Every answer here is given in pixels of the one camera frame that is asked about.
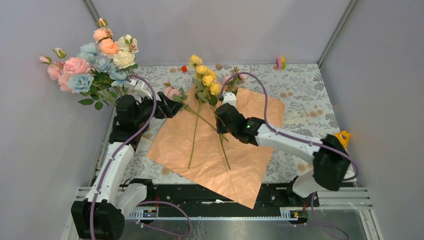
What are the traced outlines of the yellow rose stem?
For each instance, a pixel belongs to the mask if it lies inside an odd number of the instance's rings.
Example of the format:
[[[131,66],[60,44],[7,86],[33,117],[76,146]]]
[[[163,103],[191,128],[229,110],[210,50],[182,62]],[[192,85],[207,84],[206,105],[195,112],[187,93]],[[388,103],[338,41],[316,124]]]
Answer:
[[[218,105],[218,96],[222,90],[222,85],[217,82],[216,73],[203,65],[203,60],[199,56],[193,54],[188,59],[188,65],[194,69],[194,77],[192,83],[194,85],[194,97],[202,100],[201,111],[203,105],[207,104],[212,111],[215,123],[217,123],[216,113]]]

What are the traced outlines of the translucent cellophane wrap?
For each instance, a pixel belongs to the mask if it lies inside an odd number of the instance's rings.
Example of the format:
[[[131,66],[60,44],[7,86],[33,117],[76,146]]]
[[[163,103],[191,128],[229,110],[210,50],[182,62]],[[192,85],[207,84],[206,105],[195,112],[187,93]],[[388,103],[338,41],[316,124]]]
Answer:
[[[140,149],[150,149],[155,139],[155,135],[153,133],[143,133],[136,136],[131,143],[134,150]]]

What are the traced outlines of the orange wrapping paper sheet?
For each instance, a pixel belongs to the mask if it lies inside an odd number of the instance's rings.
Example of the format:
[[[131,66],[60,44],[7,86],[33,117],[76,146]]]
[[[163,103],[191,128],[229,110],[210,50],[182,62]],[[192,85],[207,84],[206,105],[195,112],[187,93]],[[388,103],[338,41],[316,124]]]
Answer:
[[[215,126],[207,104],[202,106],[200,115]],[[218,133],[200,119],[188,169],[195,121],[196,116],[186,110],[167,119],[146,156],[196,184],[253,208],[273,148],[244,144],[230,134],[220,140]]]

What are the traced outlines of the white rose stem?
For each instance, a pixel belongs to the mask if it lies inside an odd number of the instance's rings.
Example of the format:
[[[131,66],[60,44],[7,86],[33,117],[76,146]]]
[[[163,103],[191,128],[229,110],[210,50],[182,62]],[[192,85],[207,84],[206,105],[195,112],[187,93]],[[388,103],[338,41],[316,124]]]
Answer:
[[[112,56],[113,64],[120,70],[128,69],[136,64],[136,53],[139,52],[138,41],[130,34],[120,37],[117,41],[118,52]]]

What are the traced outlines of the peach rose stem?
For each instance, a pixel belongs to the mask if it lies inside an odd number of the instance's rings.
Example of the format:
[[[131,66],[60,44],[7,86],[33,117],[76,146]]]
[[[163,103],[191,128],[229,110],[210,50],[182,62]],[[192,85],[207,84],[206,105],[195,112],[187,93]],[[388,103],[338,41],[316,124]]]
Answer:
[[[93,32],[93,39],[98,46],[98,50],[104,56],[112,59],[119,51],[118,44],[113,40],[113,32],[108,28],[108,22],[105,18],[99,18],[98,28]]]

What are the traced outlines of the large pink rose stem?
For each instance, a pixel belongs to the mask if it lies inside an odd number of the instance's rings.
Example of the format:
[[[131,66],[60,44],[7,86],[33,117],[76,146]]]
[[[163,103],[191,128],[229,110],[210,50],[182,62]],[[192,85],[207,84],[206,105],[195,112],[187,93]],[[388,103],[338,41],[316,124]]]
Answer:
[[[90,63],[84,58],[71,57],[68,60],[52,62],[47,68],[47,73],[52,80],[60,77],[70,77],[78,74],[88,74],[91,70]]]

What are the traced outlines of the blue rose stem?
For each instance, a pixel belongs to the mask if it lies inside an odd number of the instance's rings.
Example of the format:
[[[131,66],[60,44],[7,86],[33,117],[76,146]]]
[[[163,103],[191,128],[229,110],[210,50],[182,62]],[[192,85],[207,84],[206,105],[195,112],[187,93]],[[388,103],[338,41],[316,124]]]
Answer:
[[[61,66],[58,83],[65,92],[114,98],[127,92],[129,75],[137,66],[131,50],[104,38],[81,46],[77,56],[67,59]]]

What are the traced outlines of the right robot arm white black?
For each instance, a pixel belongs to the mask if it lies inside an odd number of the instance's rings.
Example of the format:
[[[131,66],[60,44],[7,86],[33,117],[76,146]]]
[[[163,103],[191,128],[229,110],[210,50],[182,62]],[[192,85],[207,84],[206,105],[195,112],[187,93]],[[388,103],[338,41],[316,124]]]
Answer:
[[[301,205],[317,191],[340,189],[351,162],[336,136],[320,139],[289,132],[264,119],[245,118],[229,103],[218,107],[215,115],[218,133],[231,134],[243,144],[281,150],[312,165],[312,170],[290,182],[286,198],[291,205]]]

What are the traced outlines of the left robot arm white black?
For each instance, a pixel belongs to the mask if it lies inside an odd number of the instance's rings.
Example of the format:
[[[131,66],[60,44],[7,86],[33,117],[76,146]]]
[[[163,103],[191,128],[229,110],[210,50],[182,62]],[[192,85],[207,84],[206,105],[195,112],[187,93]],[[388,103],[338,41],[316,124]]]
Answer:
[[[173,101],[161,91],[158,95],[159,99],[145,96],[141,101],[133,95],[117,99],[105,162],[84,199],[76,200],[71,206],[79,238],[118,240],[123,234],[125,219],[136,206],[154,202],[154,190],[144,183],[132,180],[123,193],[119,193],[119,186],[150,121],[173,118],[183,107],[183,103]]]

